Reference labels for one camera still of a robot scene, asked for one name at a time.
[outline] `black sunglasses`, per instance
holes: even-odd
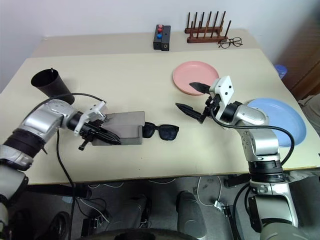
[[[179,127],[169,124],[156,126],[152,122],[146,121],[142,127],[142,136],[147,139],[151,138],[155,133],[155,130],[159,131],[159,135],[162,140],[172,141],[176,138],[179,132]]]
[[[242,39],[238,36],[234,38],[227,38],[219,41],[218,44],[220,44],[219,48],[221,47],[223,49],[229,48],[231,44],[236,47],[240,47],[242,45]]]

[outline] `table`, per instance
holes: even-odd
[[[201,112],[208,96],[191,96],[172,81],[175,67],[186,61],[203,61],[220,76],[230,75],[235,93],[232,101],[275,98],[291,105],[302,116],[307,137],[296,146],[285,169],[319,165],[320,139],[303,115],[271,62],[258,48],[198,51],[151,51],[150,53],[45,56],[28,58],[0,95],[0,141],[4,142],[28,112],[46,96],[30,84],[37,72],[55,68],[71,92],[96,95],[107,101],[109,113],[145,111],[145,120],[156,125],[180,127],[174,141],[163,141],[156,132],[142,145],[91,146],[69,130],[61,130],[60,154],[75,182],[103,182],[142,178],[220,175],[248,172],[241,138],[212,120],[203,125],[184,115],[175,103]],[[85,111],[94,100],[76,96],[73,104]],[[30,184],[67,183],[56,157],[56,137],[34,158],[26,171]],[[288,148],[281,148],[282,158]]]

